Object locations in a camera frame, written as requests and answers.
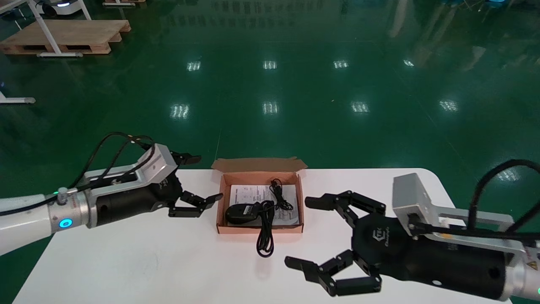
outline robotic arm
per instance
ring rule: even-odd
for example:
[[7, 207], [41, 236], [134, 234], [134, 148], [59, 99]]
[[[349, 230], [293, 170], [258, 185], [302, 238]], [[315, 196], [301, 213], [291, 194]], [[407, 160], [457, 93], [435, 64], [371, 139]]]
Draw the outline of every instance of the robotic arm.
[[[87, 171], [82, 183], [91, 185], [88, 189], [60, 188], [48, 204], [0, 216], [0, 255], [62, 230], [81, 225], [94, 228], [162, 208], [168, 208], [169, 217], [199, 217], [221, 199], [222, 194], [202, 198], [184, 191], [175, 175], [179, 165], [197, 163], [200, 156], [169, 151], [162, 144], [154, 144], [151, 154], [151, 147], [145, 147], [137, 163], [111, 168], [102, 178], [105, 169]], [[139, 169], [124, 174], [144, 161]], [[0, 212], [49, 198], [53, 195], [0, 199]], [[176, 207], [178, 199], [193, 207]]]
[[[307, 197], [306, 207], [341, 215], [353, 229], [352, 247], [321, 265], [289, 256], [285, 265], [302, 271], [306, 281], [320, 284], [331, 296], [379, 292], [381, 275], [388, 275], [500, 301], [512, 295], [540, 300], [535, 242], [525, 246], [517, 240], [466, 236], [463, 226], [444, 227], [440, 217], [465, 220], [469, 212], [431, 204], [416, 174], [394, 178], [392, 204], [397, 218], [385, 216], [384, 204], [352, 191]], [[368, 215], [359, 218], [351, 206]], [[477, 221], [495, 224], [501, 233], [514, 222], [510, 215], [488, 212], [478, 212]], [[368, 276], [332, 279], [353, 263]]]

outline black cord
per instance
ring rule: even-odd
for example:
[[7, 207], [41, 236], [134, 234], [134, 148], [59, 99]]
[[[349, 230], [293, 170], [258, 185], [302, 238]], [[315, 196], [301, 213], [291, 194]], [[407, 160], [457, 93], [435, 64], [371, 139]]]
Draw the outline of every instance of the black cord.
[[283, 184], [279, 179], [273, 179], [270, 182], [270, 191], [274, 194], [274, 201], [264, 201], [261, 205], [261, 232], [257, 238], [257, 253], [262, 257], [269, 257], [274, 253], [274, 237], [272, 236], [272, 222], [274, 221], [275, 211], [283, 209], [293, 210], [293, 205], [283, 198]]
[[[474, 230], [476, 227], [476, 213], [478, 212], [478, 201], [480, 200], [480, 195], [484, 191], [485, 185], [489, 181], [491, 181], [491, 179], [497, 176], [497, 174], [499, 174], [500, 172], [506, 169], [512, 168], [512, 167], [516, 167], [516, 166], [526, 166], [535, 170], [536, 172], [540, 174], [540, 164], [533, 161], [529, 161], [529, 160], [509, 160], [489, 170], [486, 174], [484, 174], [484, 176], [482, 176], [482, 178], [476, 185], [474, 195], [472, 196], [471, 204], [469, 207], [469, 218], [467, 222], [468, 230]], [[517, 221], [517, 222], [520, 222], [517, 228], [519, 228], [520, 226], [525, 224], [527, 221], [529, 221], [534, 215], [538, 213], [539, 210], [540, 208], [535, 209], [533, 207], [531, 210], [525, 213], [525, 215]]]
[[274, 221], [274, 201], [264, 201], [261, 204], [261, 232], [257, 238], [257, 253], [261, 257], [269, 257], [274, 253], [274, 237], [272, 236], [272, 222]]
[[519, 228], [521, 228], [521, 226], [523, 226], [525, 223], [530, 221], [535, 215], [537, 215], [538, 212], [540, 212], [540, 201], [538, 201], [536, 205], [534, 205], [534, 207], [532, 207], [522, 217], [520, 217], [519, 220], [517, 220], [514, 224], [512, 224], [512, 226], [510, 226], [506, 230], [506, 232], [514, 232], [518, 230]]
[[46, 204], [48, 204], [50, 202], [54, 202], [57, 198], [58, 198], [58, 196], [55, 195], [55, 196], [51, 196], [50, 198], [48, 198], [48, 199], [46, 199], [46, 200], [44, 200], [42, 202], [39, 202], [39, 203], [35, 203], [35, 204], [28, 205], [28, 206], [25, 206], [25, 207], [20, 207], [20, 208], [13, 209], [13, 210], [2, 211], [2, 212], [0, 212], [0, 216], [10, 215], [10, 214], [15, 214], [15, 213], [19, 213], [19, 212], [32, 210], [34, 208], [38, 208], [38, 207], [41, 207], [43, 205], [46, 205]]
[[146, 136], [146, 135], [138, 135], [138, 136], [131, 136], [131, 135], [128, 135], [128, 140], [126, 140], [124, 142], [124, 144], [120, 147], [120, 149], [116, 152], [114, 158], [112, 159], [111, 163], [109, 164], [109, 166], [103, 171], [103, 173], [98, 176], [97, 179], [95, 179], [94, 181], [86, 184], [86, 185], [83, 185], [83, 186], [79, 186], [77, 187], [77, 190], [78, 191], [84, 191], [86, 189], [89, 189], [89, 188], [92, 188], [94, 185], [96, 185], [97, 183], [99, 183], [108, 173], [109, 171], [114, 167], [114, 164], [116, 163], [116, 160], [118, 159], [118, 157], [120, 156], [120, 154], [122, 153], [122, 151], [124, 150], [124, 148], [127, 146], [128, 143], [130, 142], [134, 142], [134, 143], [137, 143], [139, 144], [139, 146], [141, 146], [143, 148], [143, 143], [140, 142], [141, 139], [146, 139], [148, 141], [151, 142], [151, 150], [150, 150], [150, 153], [148, 155], [148, 157], [142, 161], [140, 164], [138, 164], [137, 166], [131, 168], [129, 171], [123, 173], [122, 175], [120, 175], [118, 177], [119, 180], [121, 180], [123, 177], [125, 176], [128, 176], [130, 175], [131, 173], [135, 172], [136, 170], [140, 169], [142, 166], [144, 166], [148, 161], [150, 161], [150, 159], [152, 159], [152, 156], [154, 155], [154, 153], [156, 152], [156, 146], [155, 146], [155, 142], [154, 140], [149, 137], [149, 136]]
[[[121, 137], [124, 137], [126, 139], [133, 140], [132, 139], [133, 136], [128, 135], [126, 133], [122, 133], [122, 132], [111, 132], [111, 133], [107, 134], [105, 137], [103, 137], [103, 139], [99, 141], [96, 148], [94, 149], [94, 151], [92, 152], [92, 154], [90, 155], [88, 160], [86, 161], [86, 164], [84, 165], [83, 170], [79, 173], [77, 178], [69, 185], [68, 189], [71, 189], [71, 188], [75, 187], [81, 181], [81, 179], [83, 179], [84, 174], [88, 171], [88, 169], [90, 168], [90, 165], [92, 164], [92, 162], [94, 162], [94, 158], [98, 154], [100, 148], [103, 146], [105, 141], [107, 141], [112, 136], [121, 136]], [[143, 148], [143, 144], [141, 142], [135, 141], [135, 143]]]
[[503, 240], [516, 240], [527, 242], [531, 240], [540, 240], [540, 233], [515, 233], [515, 232], [501, 232], [501, 231], [491, 231], [491, 230], [466, 230], [466, 229], [456, 229], [456, 228], [444, 228], [432, 226], [424, 223], [414, 224], [422, 230], [421, 234], [430, 234], [430, 233], [445, 233], [451, 235], [463, 235], [471, 237], [484, 237], [487, 239], [503, 239]]
[[274, 179], [270, 182], [270, 184], [270, 191], [274, 194], [277, 202], [276, 209], [281, 208], [287, 211], [293, 210], [293, 205], [289, 204], [289, 202], [283, 198], [283, 184], [281, 181]]

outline blue indicator light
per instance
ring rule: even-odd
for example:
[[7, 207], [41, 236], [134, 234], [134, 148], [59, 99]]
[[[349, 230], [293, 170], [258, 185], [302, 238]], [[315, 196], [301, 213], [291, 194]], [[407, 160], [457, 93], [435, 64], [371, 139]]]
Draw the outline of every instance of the blue indicator light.
[[63, 219], [58, 225], [60, 226], [60, 228], [67, 228], [71, 226], [71, 224], [73, 224], [73, 221], [71, 219]]

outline green epoxy floor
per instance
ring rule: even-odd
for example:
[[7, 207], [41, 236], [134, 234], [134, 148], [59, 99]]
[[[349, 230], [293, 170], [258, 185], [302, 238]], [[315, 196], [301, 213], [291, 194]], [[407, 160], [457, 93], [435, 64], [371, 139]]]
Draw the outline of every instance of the green epoxy floor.
[[[87, 6], [94, 19], [121, 18], [99, 1]], [[540, 5], [479, 8], [148, 0], [123, 10], [132, 31], [110, 55], [0, 55], [3, 92], [37, 100], [0, 107], [0, 196], [66, 185], [118, 130], [202, 154], [192, 168], [262, 156], [298, 156], [311, 168], [426, 168], [466, 208], [488, 169], [540, 161]], [[0, 39], [16, 30], [0, 21]], [[489, 185], [481, 209], [519, 217], [537, 185], [532, 172], [509, 171]], [[0, 303], [15, 298], [47, 243], [0, 257]]]

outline cardboard box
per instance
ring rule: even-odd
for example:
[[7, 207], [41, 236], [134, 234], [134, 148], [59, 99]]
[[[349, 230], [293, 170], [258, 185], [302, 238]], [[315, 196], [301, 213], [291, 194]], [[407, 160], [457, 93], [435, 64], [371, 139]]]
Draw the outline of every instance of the cardboard box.
[[299, 224], [291, 226], [273, 226], [273, 233], [302, 233], [303, 232], [303, 194], [302, 182], [297, 172], [306, 169], [306, 164], [291, 158], [236, 158], [226, 160], [219, 158], [212, 164], [212, 169], [221, 171], [223, 176], [219, 191], [223, 198], [218, 202], [218, 216], [216, 226], [219, 234], [258, 234], [258, 227], [229, 226], [225, 220], [225, 211], [231, 199], [231, 185], [252, 184], [269, 185], [273, 179], [279, 179], [282, 184], [296, 186], [296, 200], [298, 201]]

